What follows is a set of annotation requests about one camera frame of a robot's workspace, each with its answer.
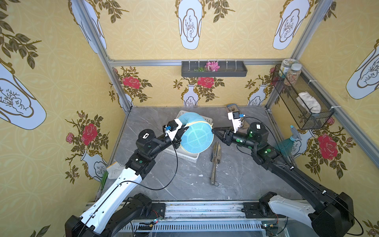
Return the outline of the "turquoise mesh laundry bag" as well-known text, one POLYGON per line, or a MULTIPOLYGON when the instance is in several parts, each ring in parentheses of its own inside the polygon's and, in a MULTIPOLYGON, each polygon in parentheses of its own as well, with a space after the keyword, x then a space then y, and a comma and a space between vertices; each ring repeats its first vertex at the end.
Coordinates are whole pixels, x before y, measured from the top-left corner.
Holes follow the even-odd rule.
POLYGON ((182 136, 181 147, 188 153, 202 153, 213 142, 212 126, 201 115, 187 112, 178 117, 189 129, 182 136))

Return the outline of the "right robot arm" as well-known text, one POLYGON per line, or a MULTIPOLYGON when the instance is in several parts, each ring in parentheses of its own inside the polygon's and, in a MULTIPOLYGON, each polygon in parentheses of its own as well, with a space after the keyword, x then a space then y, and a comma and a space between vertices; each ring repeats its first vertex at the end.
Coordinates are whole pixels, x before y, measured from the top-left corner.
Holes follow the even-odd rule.
POLYGON ((235 144, 249 149, 258 165, 281 178, 308 201, 301 204, 268 192, 259 199, 263 216, 289 217, 311 227, 320 237, 343 237, 355 224, 352 198, 344 192, 335 193, 287 164, 280 151, 268 143, 270 130, 263 123, 251 123, 246 133, 226 127, 214 128, 212 132, 228 146, 235 144))

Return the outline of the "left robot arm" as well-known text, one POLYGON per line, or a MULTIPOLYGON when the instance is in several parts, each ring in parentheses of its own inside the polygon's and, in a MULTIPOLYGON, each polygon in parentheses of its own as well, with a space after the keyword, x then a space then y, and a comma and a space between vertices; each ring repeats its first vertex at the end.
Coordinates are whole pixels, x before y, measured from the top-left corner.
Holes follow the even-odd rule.
POLYGON ((158 154, 168 147, 177 149, 181 138, 188 130, 179 120, 172 120, 163 127, 163 134, 156 137, 151 129, 138 135, 137 149, 129 158, 125 169, 105 194, 81 216, 71 216, 65 223, 67 237, 113 237, 123 227, 139 217, 148 217, 152 211, 152 200, 137 194, 121 207, 121 203, 152 170, 158 154))

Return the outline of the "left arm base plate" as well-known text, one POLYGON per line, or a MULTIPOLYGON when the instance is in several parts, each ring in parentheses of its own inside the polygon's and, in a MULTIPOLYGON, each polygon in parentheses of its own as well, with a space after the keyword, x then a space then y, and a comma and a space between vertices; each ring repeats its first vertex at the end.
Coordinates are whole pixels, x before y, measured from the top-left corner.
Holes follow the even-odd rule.
POLYGON ((166 204, 163 202, 153 202, 150 208, 148 219, 165 218, 166 204))

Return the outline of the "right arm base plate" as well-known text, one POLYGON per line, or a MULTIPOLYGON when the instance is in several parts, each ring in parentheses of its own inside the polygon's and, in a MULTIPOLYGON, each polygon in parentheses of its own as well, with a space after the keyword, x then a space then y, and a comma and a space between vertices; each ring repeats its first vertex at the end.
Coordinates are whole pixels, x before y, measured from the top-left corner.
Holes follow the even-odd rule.
POLYGON ((268 204, 261 204, 260 202, 244 202, 241 212, 245 214, 248 219, 252 218, 286 218, 284 215, 275 214, 268 204))

